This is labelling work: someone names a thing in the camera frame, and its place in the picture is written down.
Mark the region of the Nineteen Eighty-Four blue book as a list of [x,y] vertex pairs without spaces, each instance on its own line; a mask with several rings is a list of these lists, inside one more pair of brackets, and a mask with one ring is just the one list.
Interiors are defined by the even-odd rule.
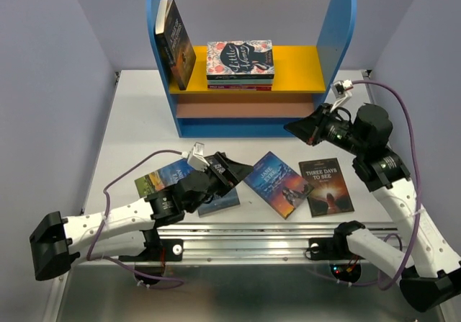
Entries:
[[[207,156],[206,160],[211,166],[214,166],[217,171],[221,174],[225,171],[222,165],[213,157]],[[214,197],[209,203],[202,204],[197,209],[197,214],[200,218],[211,215],[221,210],[228,209],[230,207],[235,207],[240,204],[238,193],[236,189],[232,189],[224,197]]]

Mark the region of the Jane Eyre blue book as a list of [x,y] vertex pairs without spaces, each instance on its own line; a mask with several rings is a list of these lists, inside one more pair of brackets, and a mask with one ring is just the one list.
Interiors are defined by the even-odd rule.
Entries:
[[244,181],[285,220],[314,190],[311,183],[271,151],[254,164]]

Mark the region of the A Tale of Two Cities book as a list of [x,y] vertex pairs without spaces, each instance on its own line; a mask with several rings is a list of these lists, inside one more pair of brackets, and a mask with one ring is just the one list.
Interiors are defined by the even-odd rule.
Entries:
[[196,55],[175,0],[160,0],[154,30],[179,90],[185,90]]

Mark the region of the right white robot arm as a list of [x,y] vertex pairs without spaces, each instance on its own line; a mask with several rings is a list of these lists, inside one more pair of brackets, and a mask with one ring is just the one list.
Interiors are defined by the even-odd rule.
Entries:
[[313,261],[365,259],[395,277],[407,303],[421,313],[460,294],[460,255],[417,204],[410,172],[388,146],[393,124],[382,107],[364,104],[354,120],[343,120],[332,104],[321,104],[313,114],[287,123],[284,129],[309,146],[327,141],[354,155],[356,175],[407,244],[402,252],[354,220],[339,224],[330,238],[311,240]]

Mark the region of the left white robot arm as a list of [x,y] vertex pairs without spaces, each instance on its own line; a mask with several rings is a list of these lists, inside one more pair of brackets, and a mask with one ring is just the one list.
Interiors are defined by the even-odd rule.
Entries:
[[192,171],[147,197],[90,215],[47,214],[29,237],[35,279],[54,279],[80,263],[104,259],[131,271],[147,288],[156,288],[161,281],[170,288],[183,285],[181,279],[165,277],[164,267],[141,269],[125,261],[181,260],[183,241],[163,242],[158,228],[178,223],[202,204],[224,197],[254,170],[221,152],[205,158],[203,151],[204,145],[195,143],[182,152]]

